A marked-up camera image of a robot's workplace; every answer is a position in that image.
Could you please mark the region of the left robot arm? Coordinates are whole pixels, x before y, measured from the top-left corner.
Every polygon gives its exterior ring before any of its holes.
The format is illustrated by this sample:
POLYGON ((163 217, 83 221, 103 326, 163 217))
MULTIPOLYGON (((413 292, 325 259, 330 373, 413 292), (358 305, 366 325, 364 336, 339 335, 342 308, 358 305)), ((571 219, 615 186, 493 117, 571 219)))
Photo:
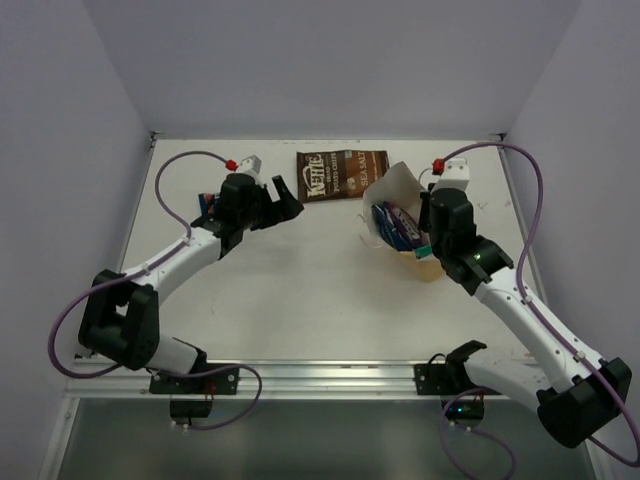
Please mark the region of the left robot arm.
POLYGON ((273 227, 302 212, 283 178, 272 181, 276 200, 256 176, 229 174, 212 211, 195 219, 184 237, 124 273, 99 273, 85 306, 79 343, 127 369, 171 375, 185 392, 201 390, 208 379, 206 354, 162 334, 160 307, 196 273, 224 258, 246 231, 273 227))

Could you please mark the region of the dark brown snack packet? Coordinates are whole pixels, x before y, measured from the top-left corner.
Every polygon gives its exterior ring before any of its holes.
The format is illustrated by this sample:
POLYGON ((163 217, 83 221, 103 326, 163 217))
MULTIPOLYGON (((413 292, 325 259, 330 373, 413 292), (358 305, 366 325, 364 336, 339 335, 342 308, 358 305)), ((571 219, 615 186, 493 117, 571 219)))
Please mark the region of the dark brown snack packet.
POLYGON ((298 199, 305 204, 361 198, 388 169, 385 150, 298 152, 298 199))

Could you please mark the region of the blue chip snack bag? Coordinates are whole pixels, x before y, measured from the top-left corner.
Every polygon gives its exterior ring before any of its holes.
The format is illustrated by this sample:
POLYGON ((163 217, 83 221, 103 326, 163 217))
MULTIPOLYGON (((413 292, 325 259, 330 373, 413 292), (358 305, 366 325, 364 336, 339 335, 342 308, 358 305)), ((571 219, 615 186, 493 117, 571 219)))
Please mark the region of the blue chip snack bag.
POLYGON ((215 211, 216 203, 219 199, 218 194, 200 193, 198 195, 198 204, 202 215, 212 215, 215 211))

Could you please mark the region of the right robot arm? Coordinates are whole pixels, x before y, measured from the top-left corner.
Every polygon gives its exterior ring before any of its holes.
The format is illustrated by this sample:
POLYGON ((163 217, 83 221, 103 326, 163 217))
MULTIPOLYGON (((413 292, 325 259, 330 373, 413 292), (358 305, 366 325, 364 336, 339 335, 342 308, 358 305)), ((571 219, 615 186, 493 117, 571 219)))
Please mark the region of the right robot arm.
POLYGON ((561 445, 574 448, 626 414, 631 369, 605 359, 569 330, 523 282, 511 258, 477 232, 464 191, 430 185, 420 195, 420 227, 447 276, 493 312, 526 347, 536 366, 480 347, 451 362, 451 389, 497 391, 534 411, 561 445))

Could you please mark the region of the brown paper bag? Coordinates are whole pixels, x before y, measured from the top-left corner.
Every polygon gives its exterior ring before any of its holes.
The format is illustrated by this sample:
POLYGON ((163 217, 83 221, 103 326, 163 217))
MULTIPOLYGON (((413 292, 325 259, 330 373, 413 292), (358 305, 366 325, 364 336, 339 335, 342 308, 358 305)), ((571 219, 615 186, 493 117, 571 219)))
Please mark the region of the brown paper bag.
POLYGON ((368 248, 382 252, 383 257, 393 258, 398 264, 404 265, 415 279, 423 283, 432 283, 444 276, 440 262, 433 255, 418 258, 413 252, 394 250, 379 235, 371 211, 372 205, 388 201, 417 221, 421 189, 420 182, 405 162, 393 164, 381 179, 376 180, 364 191, 360 217, 367 233, 360 236, 360 239, 368 248))

